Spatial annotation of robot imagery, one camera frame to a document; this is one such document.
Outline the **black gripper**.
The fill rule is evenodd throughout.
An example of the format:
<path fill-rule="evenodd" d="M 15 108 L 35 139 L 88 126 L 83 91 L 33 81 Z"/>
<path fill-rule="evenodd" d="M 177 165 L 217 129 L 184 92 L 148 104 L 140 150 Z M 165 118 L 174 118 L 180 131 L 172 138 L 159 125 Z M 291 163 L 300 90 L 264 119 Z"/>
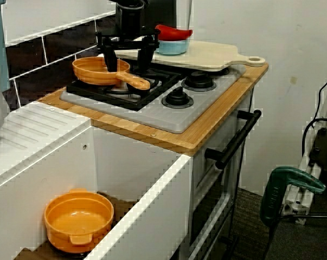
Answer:
<path fill-rule="evenodd" d="M 116 4 L 115 25 L 96 33 L 97 51 L 103 53 L 109 72 L 117 72 L 115 50 L 138 50 L 139 70 L 148 70 L 159 47 L 159 30 L 144 25 L 147 4 Z"/>

